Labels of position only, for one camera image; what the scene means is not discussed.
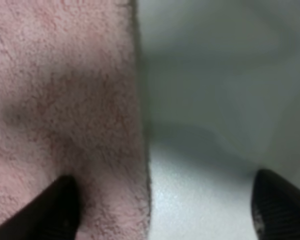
floor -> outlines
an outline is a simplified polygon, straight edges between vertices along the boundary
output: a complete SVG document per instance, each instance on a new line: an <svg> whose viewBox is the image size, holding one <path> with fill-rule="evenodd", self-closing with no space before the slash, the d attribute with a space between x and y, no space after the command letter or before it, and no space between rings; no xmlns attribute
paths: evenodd
<svg viewBox="0 0 300 240"><path fill-rule="evenodd" d="M300 187L300 0L138 8L150 239L256 240L255 169Z"/></svg>

white floor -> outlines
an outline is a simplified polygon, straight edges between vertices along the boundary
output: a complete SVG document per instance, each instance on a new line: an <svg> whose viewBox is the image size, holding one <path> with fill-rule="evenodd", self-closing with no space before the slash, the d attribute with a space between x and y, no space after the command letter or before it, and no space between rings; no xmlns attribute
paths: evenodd
<svg viewBox="0 0 300 240"><path fill-rule="evenodd" d="M300 187L300 0L139 0L139 20L150 239L254 239L253 164Z"/></svg>

pink towel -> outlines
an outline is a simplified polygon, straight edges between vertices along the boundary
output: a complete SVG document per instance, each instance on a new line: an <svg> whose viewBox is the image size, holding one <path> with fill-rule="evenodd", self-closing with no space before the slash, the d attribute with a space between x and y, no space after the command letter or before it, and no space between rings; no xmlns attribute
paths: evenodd
<svg viewBox="0 0 300 240"><path fill-rule="evenodd" d="M0 223L73 175L78 240L142 240L149 193L128 0L0 0Z"/></svg>

fluffy rug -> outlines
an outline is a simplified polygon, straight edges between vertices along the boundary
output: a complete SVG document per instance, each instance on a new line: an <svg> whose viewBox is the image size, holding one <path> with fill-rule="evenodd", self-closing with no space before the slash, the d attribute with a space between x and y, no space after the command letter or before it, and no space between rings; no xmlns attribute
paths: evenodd
<svg viewBox="0 0 300 240"><path fill-rule="evenodd" d="M127 0L0 0L0 223L78 181L77 240L143 240L147 171Z"/></svg>

